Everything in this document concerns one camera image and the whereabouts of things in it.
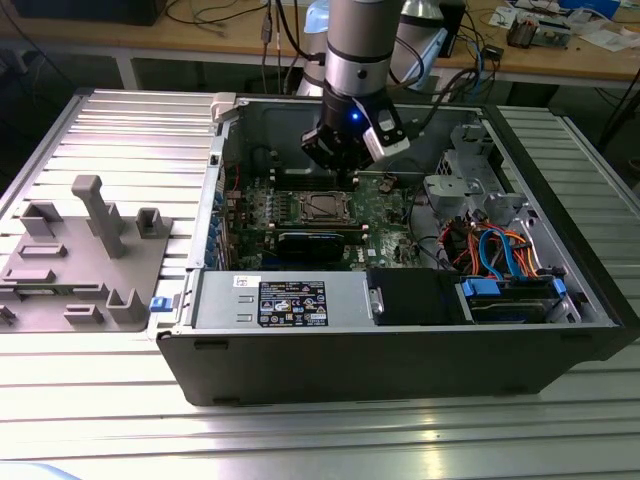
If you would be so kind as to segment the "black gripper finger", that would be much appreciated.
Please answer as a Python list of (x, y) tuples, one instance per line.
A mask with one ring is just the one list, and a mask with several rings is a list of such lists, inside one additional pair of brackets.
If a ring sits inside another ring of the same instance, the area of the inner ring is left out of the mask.
[(338, 182), (346, 178), (344, 166), (346, 146), (339, 132), (327, 125), (320, 125), (302, 135), (301, 148), (318, 166), (330, 172)]
[(366, 148), (350, 148), (346, 152), (346, 182), (352, 183), (358, 172), (366, 170), (374, 163)]

